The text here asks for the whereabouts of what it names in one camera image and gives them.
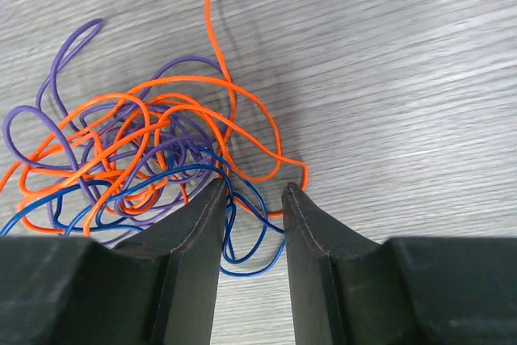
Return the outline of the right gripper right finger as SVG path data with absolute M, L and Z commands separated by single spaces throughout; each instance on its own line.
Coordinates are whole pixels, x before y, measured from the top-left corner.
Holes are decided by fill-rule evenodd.
M 515 343 L 515 239 L 397 237 L 380 244 L 294 183 L 282 204 L 297 343 Z

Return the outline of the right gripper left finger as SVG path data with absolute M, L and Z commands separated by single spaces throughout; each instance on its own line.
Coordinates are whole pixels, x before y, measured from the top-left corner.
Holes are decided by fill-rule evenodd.
M 207 344 L 226 185 L 108 249 L 89 238 L 1 240 L 4 344 Z

